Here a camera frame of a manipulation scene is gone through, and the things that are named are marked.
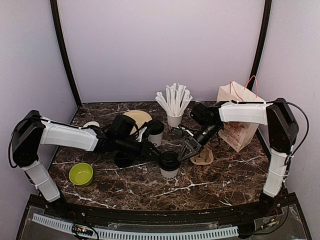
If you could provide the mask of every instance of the white cable tray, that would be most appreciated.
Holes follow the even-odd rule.
[[[32,221],[67,234],[72,234],[71,229],[73,224],[71,222],[57,220],[36,213],[33,214]],[[206,231],[174,233],[115,231],[99,227],[95,227],[94,229],[98,232],[100,240],[216,240],[237,237],[239,235],[237,226]],[[79,235],[90,237],[86,234],[79,233]],[[93,233],[91,238],[97,239],[96,234]]]

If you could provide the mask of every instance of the lime green bowl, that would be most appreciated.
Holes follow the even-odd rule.
[[[74,165],[69,172],[69,179],[74,185],[88,186],[94,177],[94,170],[85,162]]]

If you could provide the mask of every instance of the wire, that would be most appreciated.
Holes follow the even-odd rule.
[[[209,147],[211,147],[211,148],[217,148],[217,147],[220,146],[221,142],[220,142],[220,136],[219,136],[219,132],[218,132],[218,131],[216,132],[216,138],[217,138],[217,140],[218,140],[218,144],[217,144],[216,146],[213,146],[213,145],[209,144],[209,141],[208,141],[207,144],[209,145]]]
[[[265,225],[262,225],[259,229],[255,230],[253,232],[238,232],[240,236],[241,235],[242,236],[248,236],[248,235],[268,235],[268,234],[272,234],[272,233],[277,231],[279,228],[281,228],[285,224],[285,222],[287,221],[288,216],[289,216],[290,199],[289,199],[289,191],[288,191],[288,189],[286,188],[286,186],[284,184],[283,184],[283,188],[286,191],[286,197],[287,197],[287,207],[286,207],[287,211],[286,211],[286,215],[285,215],[285,218],[284,218],[283,222],[277,228],[275,228],[275,229],[273,229],[272,231],[269,231],[269,232],[258,233],[261,230],[266,229],[266,228],[262,228],[263,226],[265,226]]]
[[[255,79],[255,90],[256,90],[256,93],[255,93],[255,98],[257,98],[258,97],[258,79],[257,79],[257,77],[256,77],[256,75],[252,75],[252,77],[250,77],[250,79],[249,79],[249,81],[246,83],[246,85],[245,85],[245,87],[244,87],[244,89],[248,89],[247,87],[248,87],[248,84],[251,82],[251,80],[252,79]]]
[[[70,220],[70,219],[61,217],[61,216],[59,216],[58,214],[56,214],[55,211],[49,206],[49,204],[47,204],[46,206],[48,207],[48,209],[50,209],[50,211],[51,211],[57,218],[60,218],[60,219],[62,219],[62,220],[68,221],[68,222],[71,221],[72,223],[75,223],[75,224],[81,225],[81,226],[85,226],[85,227],[87,227],[88,229],[91,229],[91,230],[94,231],[94,233],[96,234],[96,240],[99,240],[99,234],[98,234],[97,230],[95,230],[92,226],[89,226],[89,225],[87,225],[87,224],[78,222],[78,221],[77,221],[77,215],[76,215],[76,213],[75,213],[74,211],[71,211],[70,214],[73,214],[73,215],[74,215],[75,220]]]
[[[299,143],[299,145],[295,148],[295,150],[290,153],[288,156],[287,156],[287,159],[285,160],[285,165],[288,165],[291,161],[291,158],[294,156],[294,154],[297,152],[297,150],[301,147],[301,145],[305,142],[306,138],[307,138],[307,135],[309,133],[309,128],[310,128],[310,123],[309,123],[309,119],[307,117],[307,114],[302,110],[301,107],[299,107],[298,105],[292,103],[292,102],[289,102],[289,101],[267,101],[267,102],[262,102],[262,101],[243,101],[243,102],[236,102],[234,100],[231,100],[232,103],[234,104],[288,104],[288,105],[291,105],[291,106],[294,106],[295,108],[297,108],[305,117],[305,121],[306,121],[306,131],[305,131],[305,134],[304,134],[304,137],[302,138],[301,142]]]
[[[185,126],[185,125],[182,125],[182,124],[179,124],[178,125],[178,128],[185,128],[186,130],[189,130],[190,132],[192,132],[193,134],[195,133],[195,132],[197,132],[197,131],[199,131],[199,129],[192,129],[192,128],[190,128],[190,127],[187,127],[187,126]]]
[[[240,98],[240,99],[242,100],[242,102],[243,102],[243,101],[244,101],[243,98],[238,95],[238,93],[237,93],[237,91],[236,91],[236,89],[235,89],[235,86],[234,86],[234,84],[233,84],[232,81],[229,83],[229,94],[231,94],[231,85],[232,85],[232,87],[233,87],[233,90],[234,90],[235,94],[236,94],[236,95],[238,96],[238,98]]]
[[[295,108],[299,109],[300,112],[304,115],[305,117],[305,121],[306,121],[306,131],[305,131],[305,134],[304,134],[304,137],[302,138],[301,142],[299,143],[299,145],[295,148],[295,150],[290,154],[288,155],[288,161],[286,162],[286,165],[289,164],[289,162],[291,161],[291,158],[295,155],[295,153],[297,152],[297,150],[301,147],[301,145],[304,143],[304,141],[306,140],[307,138],[307,135],[309,133],[309,128],[310,128],[310,123],[309,123],[309,119],[307,117],[307,114],[302,110],[301,107],[299,107],[298,105],[292,103],[292,102],[289,102],[289,101],[269,101],[267,102],[267,104],[269,103],[276,103],[276,104],[289,104],[289,105],[292,105],[294,106]]]
[[[20,124],[22,124],[23,122],[26,122],[26,121],[28,121],[28,120],[31,120],[31,119],[33,119],[33,120],[42,120],[41,118],[35,117],[35,116],[26,117],[26,118],[22,119],[20,122],[18,122],[17,125],[15,125],[15,127],[14,127],[14,129],[13,129],[13,131],[12,131],[12,133],[11,133],[11,137],[10,137],[10,141],[9,141],[9,147],[8,147],[8,159],[9,159],[10,167],[13,168],[13,169],[15,169],[16,167],[18,167],[17,164],[16,164],[16,165],[13,165],[13,164],[12,164],[12,158],[11,158],[12,141],[13,141],[14,134],[15,134],[15,132],[17,131],[17,129],[18,129],[18,127],[20,126]]]
[[[275,210],[275,212],[276,212],[276,218],[278,218],[278,216],[279,216],[279,212],[278,212],[278,210],[274,207],[273,208],[274,210]]]
[[[132,133],[130,137],[135,137],[135,139],[137,139],[137,137],[139,136],[139,131],[142,129],[142,126],[139,128],[138,125],[134,123],[134,127],[135,127],[135,132]]]

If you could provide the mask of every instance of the bag handle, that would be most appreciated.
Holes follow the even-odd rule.
[[[245,89],[247,88],[248,84],[251,82],[253,78],[255,79],[255,89],[256,89],[255,98],[257,98],[258,97],[258,79],[256,75],[252,75],[252,77],[250,77],[249,81],[246,83],[244,88]]]
[[[244,101],[243,98],[238,95],[238,93],[237,93],[237,91],[236,91],[236,89],[235,89],[235,86],[234,86],[234,84],[233,84],[232,81],[229,83],[229,94],[231,94],[231,85],[232,85],[232,87],[233,87],[233,90],[234,90],[235,94],[236,94],[236,95],[238,96],[238,98],[240,98],[240,99],[242,100],[242,102],[243,102],[243,101]]]

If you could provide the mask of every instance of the purple wall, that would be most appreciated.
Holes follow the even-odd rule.
[[[219,86],[248,79],[264,2],[59,1],[82,101],[154,101],[174,82],[215,100]]]
[[[292,159],[287,186],[296,192],[313,239],[320,236],[320,4],[318,0],[273,1],[269,29],[258,72],[259,95],[286,98],[306,112],[310,133]],[[306,121],[291,108],[305,134]]]
[[[30,193],[36,193],[19,168],[8,163],[15,125],[32,109],[69,122],[77,107],[60,56],[50,1],[0,3],[0,228],[1,239],[16,239]],[[55,147],[40,147],[48,166]]]

